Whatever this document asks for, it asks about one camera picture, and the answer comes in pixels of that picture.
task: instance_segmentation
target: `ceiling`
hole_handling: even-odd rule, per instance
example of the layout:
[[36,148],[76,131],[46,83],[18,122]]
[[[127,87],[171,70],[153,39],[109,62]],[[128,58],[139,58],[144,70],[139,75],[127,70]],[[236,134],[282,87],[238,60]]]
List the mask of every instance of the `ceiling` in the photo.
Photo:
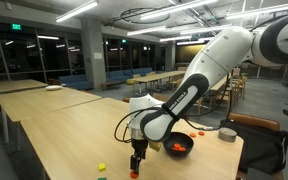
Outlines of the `ceiling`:
[[[34,8],[38,10],[53,12],[59,15],[64,14],[89,0],[7,0],[11,4]],[[85,14],[95,16],[102,21],[102,24],[108,26],[115,26],[126,30],[139,30],[152,28],[157,26],[166,25],[169,27],[167,30],[158,33],[152,33],[158,37],[172,37],[179,36],[181,30],[188,30],[194,28],[200,28],[200,25],[195,16],[195,19],[190,16],[192,11],[185,12],[180,11],[172,13],[170,18],[164,22],[150,23],[150,24],[135,24],[125,20],[121,20],[121,13],[134,9],[134,8],[161,8],[172,5],[169,0],[98,0],[99,5],[93,9],[88,10]],[[187,3],[192,0],[172,0]],[[279,4],[286,4],[288,0],[245,0],[245,10],[257,9],[262,2],[263,7],[275,6]],[[265,20],[271,18],[272,14],[262,14],[256,21],[256,17],[248,17],[243,20],[226,20],[225,16],[228,12],[241,12],[244,4],[244,0],[218,0],[215,3],[207,5],[207,7],[198,7],[194,10],[199,14],[199,18],[202,19],[206,26],[233,24],[243,26],[245,28],[254,27],[255,23],[259,24]],[[140,21],[139,16],[132,17],[132,21]]]

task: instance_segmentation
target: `white plate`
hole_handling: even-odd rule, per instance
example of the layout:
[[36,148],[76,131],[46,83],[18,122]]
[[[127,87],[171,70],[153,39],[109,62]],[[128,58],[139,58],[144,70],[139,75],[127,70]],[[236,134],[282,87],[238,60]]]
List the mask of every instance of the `white plate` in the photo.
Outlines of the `white plate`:
[[51,85],[51,86],[46,87],[46,90],[48,90],[48,91],[55,91],[55,90],[59,90],[59,89],[62,89],[62,86]]

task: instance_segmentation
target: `green sign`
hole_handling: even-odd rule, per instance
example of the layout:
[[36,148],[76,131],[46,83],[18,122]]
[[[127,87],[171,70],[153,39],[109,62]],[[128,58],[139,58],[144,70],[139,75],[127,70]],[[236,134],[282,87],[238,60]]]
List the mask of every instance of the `green sign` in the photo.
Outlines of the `green sign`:
[[20,25],[20,24],[12,24],[12,29],[20,31],[20,30],[22,30],[22,25]]

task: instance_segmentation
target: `floor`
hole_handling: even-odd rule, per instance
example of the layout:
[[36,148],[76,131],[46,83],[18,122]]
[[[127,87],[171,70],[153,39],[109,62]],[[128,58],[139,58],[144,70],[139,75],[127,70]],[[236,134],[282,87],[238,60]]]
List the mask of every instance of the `floor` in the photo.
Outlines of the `floor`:
[[[125,84],[121,85],[120,88],[111,87],[105,90],[93,90],[91,93],[102,97],[111,97],[118,100],[122,100],[124,97],[131,97],[134,94],[133,87]],[[164,90],[162,91],[162,94],[171,95],[172,91]],[[232,111],[277,120],[281,123],[281,128],[288,131],[288,117],[283,114],[283,109],[288,109],[288,90],[286,87],[282,86],[280,81],[267,79],[249,79],[246,83],[246,94],[244,101],[240,99],[238,106],[234,107]],[[227,105],[222,104],[214,112],[201,117],[190,117],[190,120],[203,125],[218,127],[220,121],[225,119],[226,113]],[[189,114],[196,115],[197,107],[192,107],[189,110]],[[15,152],[16,125],[10,124],[9,126],[11,139],[10,144],[5,145],[5,150],[11,159],[19,179],[40,179],[43,175],[41,170],[42,165],[40,164],[29,141],[25,137],[25,133],[22,132],[21,136],[21,151]],[[283,173],[285,179],[288,180],[288,155],[286,168]]]

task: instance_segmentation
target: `black bowl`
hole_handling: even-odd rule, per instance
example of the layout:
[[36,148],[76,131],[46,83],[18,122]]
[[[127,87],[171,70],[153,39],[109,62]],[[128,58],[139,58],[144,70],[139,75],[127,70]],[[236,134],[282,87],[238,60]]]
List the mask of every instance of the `black bowl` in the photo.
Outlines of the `black bowl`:
[[[186,150],[185,151],[178,151],[174,150],[174,144],[180,144],[182,147],[184,147]],[[171,132],[170,137],[163,142],[163,146],[165,151],[170,155],[174,157],[185,157],[187,156],[193,146],[194,146],[194,141],[192,138],[186,134],[180,133],[180,132]]]

